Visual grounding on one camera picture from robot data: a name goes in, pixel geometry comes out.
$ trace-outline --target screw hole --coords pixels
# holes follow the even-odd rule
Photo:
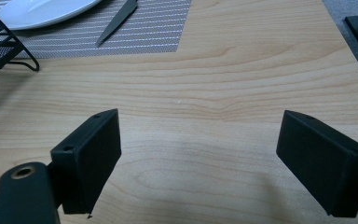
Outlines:
[[[30,176],[35,171],[35,168],[33,166],[25,166],[21,167],[20,169],[16,170],[11,174],[11,178],[13,179],[23,179],[27,176]]]
[[[64,151],[72,151],[72,150],[74,150],[74,147],[73,146],[66,146],[62,150],[64,150]]]

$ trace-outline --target placemat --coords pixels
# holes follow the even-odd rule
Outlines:
[[[95,42],[127,0],[103,0],[92,9],[44,28],[14,34],[36,58],[174,52],[191,0],[138,0],[138,8],[100,47]],[[0,0],[0,8],[7,0]]]

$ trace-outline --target wood grain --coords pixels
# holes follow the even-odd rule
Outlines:
[[[320,1],[193,0],[175,53],[0,71],[0,175],[118,108],[122,158],[62,223],[358,223],[328,217],[276,156],[285,109],[358,141],[358,63]]]

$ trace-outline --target gray carpet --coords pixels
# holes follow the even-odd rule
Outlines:
[[[347,16],[358,16],[358,0],[323,0],[323,2],[358,61],[358,42],[344,21]]]

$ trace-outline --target gray placemat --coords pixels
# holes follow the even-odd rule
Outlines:
[[[136,11],[97,48],[98,37],[126,1],[103,0],[68,21],[14,33],[36,58],[176,51],[191,0],[138,0]],[[0,0],[0,8],[7,2]]]

